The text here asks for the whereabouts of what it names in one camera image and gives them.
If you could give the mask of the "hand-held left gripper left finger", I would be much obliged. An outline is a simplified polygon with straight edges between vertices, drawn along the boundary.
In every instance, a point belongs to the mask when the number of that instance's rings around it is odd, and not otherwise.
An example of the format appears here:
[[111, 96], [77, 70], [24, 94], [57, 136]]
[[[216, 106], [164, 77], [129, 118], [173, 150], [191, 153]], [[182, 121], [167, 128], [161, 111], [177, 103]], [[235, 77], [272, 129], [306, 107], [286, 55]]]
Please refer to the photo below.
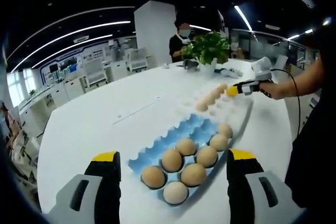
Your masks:
[[120, 223], [120, 182], [120, 153], [97, 155], [57, 193], [49, 222]]

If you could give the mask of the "person's right hand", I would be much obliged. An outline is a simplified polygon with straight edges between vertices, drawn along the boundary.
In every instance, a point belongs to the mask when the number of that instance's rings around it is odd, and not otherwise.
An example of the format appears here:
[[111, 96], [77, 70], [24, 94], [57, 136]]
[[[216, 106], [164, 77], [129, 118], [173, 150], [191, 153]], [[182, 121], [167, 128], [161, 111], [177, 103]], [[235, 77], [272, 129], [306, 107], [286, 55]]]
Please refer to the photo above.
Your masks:
[[268, 93], [274, 100], [280, 100], [286, 97], [286, 85], [273, 82], [264, 82], [260, 84], [260, 88]]

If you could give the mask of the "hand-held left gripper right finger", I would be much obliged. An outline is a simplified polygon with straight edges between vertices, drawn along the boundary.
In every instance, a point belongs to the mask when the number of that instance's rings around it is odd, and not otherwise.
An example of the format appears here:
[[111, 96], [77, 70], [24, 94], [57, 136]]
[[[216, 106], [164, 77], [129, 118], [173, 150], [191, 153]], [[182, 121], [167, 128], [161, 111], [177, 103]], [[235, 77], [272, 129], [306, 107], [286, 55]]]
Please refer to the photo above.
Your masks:
[[296, 223], [302, 209], [291, 189], [271, 171], [264, 171], [254, 154], [237, 149], [227, 153], [230, 223]]

